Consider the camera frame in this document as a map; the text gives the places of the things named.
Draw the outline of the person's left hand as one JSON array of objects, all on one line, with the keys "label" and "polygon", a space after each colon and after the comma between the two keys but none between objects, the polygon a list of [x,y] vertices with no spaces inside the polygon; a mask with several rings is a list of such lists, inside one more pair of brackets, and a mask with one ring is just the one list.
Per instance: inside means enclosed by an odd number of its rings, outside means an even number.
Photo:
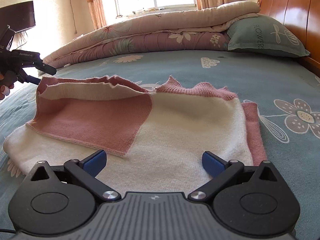
[{"label": "person's left hand", "polygon": [[10,91],[13,88],[14,88],[14,84],[11,84],[9,86],[1,86],[0,100],[2,101],[3,99],[5,99],[5,97],[10,94]]}]

